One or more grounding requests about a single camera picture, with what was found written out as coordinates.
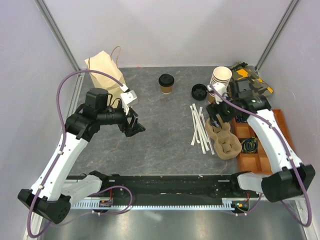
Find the black plastic cup lid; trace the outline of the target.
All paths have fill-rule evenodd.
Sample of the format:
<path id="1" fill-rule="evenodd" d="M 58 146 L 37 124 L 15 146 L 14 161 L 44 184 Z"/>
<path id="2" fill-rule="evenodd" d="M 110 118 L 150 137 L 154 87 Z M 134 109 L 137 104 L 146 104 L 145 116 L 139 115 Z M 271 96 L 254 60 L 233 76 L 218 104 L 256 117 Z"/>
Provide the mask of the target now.
<path id="1" fill-rule="evenodd" d="M 174 82 L 174 77 L 168 73 L 164 73 L 158 78 L 158 83 L 162 87 L 170 87 L 174 84 Z"/>

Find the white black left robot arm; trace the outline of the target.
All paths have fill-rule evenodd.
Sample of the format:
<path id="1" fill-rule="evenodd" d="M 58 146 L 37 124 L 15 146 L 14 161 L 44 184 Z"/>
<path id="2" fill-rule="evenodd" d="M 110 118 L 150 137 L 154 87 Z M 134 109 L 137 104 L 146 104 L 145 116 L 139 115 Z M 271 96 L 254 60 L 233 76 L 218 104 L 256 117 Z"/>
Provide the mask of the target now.
<path id="1" fill-rule="evenodd" d="M 132 109 L 138 101 L 134 90 L 121 93 L 115 108 L 108 105 L 108 97 L 108 91 L 102 88 L 92 88 L 86 93 L 85 102 L 66 119 L 64 133 L 38 180 L 18 194 L 26 207 L 54 224 L 60 224 L 71 206 L 82 199 L 93 194 L 104 197 L 110 191 L 109 183 L 100 173 L 90 173 L 72 186 L 64 186 L 76 159 L 101 126 L 117 125 L 126 137 L 145 131 Z"/>

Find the cardboard cup carrier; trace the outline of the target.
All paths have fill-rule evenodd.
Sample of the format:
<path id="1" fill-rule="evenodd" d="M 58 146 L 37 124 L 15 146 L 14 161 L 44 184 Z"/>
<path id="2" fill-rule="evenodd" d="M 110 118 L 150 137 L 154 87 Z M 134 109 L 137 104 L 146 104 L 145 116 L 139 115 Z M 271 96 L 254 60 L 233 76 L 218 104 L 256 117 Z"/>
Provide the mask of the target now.
<path id="1" fill-rule="evenodd" d="M 222 160 L 229 160 L 237 157 L 242 151 L 242 144 L 236 135 L 231 132 L 231 125 L 228 122 L 220 122 L 216 127 L 210 125 L 210 119 L 205 122 L 205 130 L 214 141 L 213 147 L 217 156 Z"/>

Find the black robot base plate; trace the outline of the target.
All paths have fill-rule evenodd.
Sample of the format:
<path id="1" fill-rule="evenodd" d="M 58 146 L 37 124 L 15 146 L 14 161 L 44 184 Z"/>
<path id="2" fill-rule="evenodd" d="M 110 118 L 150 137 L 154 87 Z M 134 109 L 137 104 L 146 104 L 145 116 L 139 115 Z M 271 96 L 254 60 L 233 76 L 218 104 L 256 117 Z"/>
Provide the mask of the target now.
<path id="1" fill-rule="evenodd" d="M 206 196 L 222 198 L 257 198 L 252 190 L 241 190 L 234 186 L 230 175 L 104 175 L 98 171 L 90 173 L 102 177 L 100 190 L 111 186 L 127 187 L 134 197 L 160 196 Z"/>

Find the brown paper takeout bag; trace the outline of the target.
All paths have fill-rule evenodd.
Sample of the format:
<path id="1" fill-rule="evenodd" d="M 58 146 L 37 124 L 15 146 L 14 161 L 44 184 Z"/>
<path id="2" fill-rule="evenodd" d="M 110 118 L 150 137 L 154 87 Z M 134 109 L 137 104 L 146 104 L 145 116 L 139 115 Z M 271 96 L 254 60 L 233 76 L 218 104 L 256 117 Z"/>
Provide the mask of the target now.
<path id="1" fill-rule="evenodd" d="M 88 70 L 95 70 L 103 72 L 105 74 L 114 77 L 122 84 L 126 84 L 122 72 L 118 68 L 118 58 L 121 52 L 121 47 L 116 46 L 111 54 L 105 51 L 99 52 L 97 55 L 85 59 L 85 64 Z M 91 80 L 95 88 L 101 88 L 108 91 L 112 95 L 110 97 L 111 104 L 115 99 L 120 98 L 120 94 L 123 92 L 120 85 L 114 80 L 98 73 L 90 73 Z"/>

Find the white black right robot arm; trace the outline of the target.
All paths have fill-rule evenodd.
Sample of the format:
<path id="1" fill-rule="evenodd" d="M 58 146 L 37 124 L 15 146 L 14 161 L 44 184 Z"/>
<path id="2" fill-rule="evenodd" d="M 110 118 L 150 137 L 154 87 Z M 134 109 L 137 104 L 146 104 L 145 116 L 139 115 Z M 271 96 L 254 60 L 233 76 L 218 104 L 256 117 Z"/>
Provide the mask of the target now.
<path id="1" fill-rule="evenodd" d="M 219 127 L 235 116 L 242 116 L 256 134 L 271 166 L 271 174 L 237 173 L 236 180 L 229 184 L 230 193 L 240 197 L 247 190 L 254 191 L 263 194 L 271 203 L 305 195 L 316 171 L 295 154 L 267 98 L 249 92 L 228 97 L 226 87 L 219 82 L 206 88 L 215 97 L 215 102 L 206 107 L 209 123 Z"/>

